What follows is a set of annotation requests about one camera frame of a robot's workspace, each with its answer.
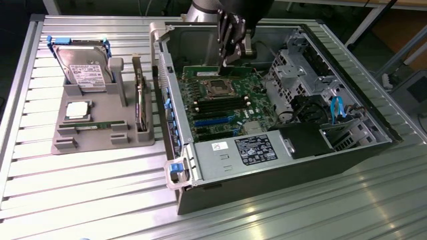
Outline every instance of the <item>hard drive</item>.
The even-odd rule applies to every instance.
[[[104,40],[72,40],[70,37],[47,37],[47,46],[58,59],[67,83],[76,84],[83,92],[104,92],[106,84],[115,82],[108,68],[110,43]]]

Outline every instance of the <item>power supply label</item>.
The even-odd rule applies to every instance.
[[[248,166],[278,159],[267,135],[251,136],[234,141],[244,165]]]
[[[106,81],[100,65],[70,65],[80,88],[104,88]]]

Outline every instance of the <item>green circuit board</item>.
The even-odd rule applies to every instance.
[[[227,75],[216,75],[215,66],[187,66],[183,69],[182,78],[178,80],[186,114],[188,118],[191,133],[195,142],[208,141],[206,136],[212,136],[218,133],[232,133],[227,137],[236,137],[251,134],[246,131],[246,123],[258,121],[259,131],[267,129],[275,124],[278,118],[274,111],[274,106],[263,91],[263,84],[259,75],[251,67],[231,67]],[[195,110],[195,101],[215,100],[211,93],[211,88],[207,82],[220,82],[228,85],[230,96],[220,96],[220,99],[248,97],[250,106],[239,109],[222,110],[226,113],[230,122],[210,126],[196,126],[198,121],[208,121],[208,119],[195,119],[200,114]]]

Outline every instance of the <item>motherboard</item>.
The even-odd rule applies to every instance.
[[[251,67],[186,66],[178,80],[195,142],[266,132],[278,116]]]

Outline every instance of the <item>slotted metal workbench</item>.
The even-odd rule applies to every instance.
[[[427,239],[426,136],[314,20],[263,21],[311,27],[404,138],[380,156],[340,175],[178,216],[159,114],[154,146],[49,154],[64,76],[47,35],[107,37],[112,55],[124,58],[123,79],[134,80],[138,53],[152,80],[152,21],[182,19],[45,16],[31,22],[0,127],[0,239]]]

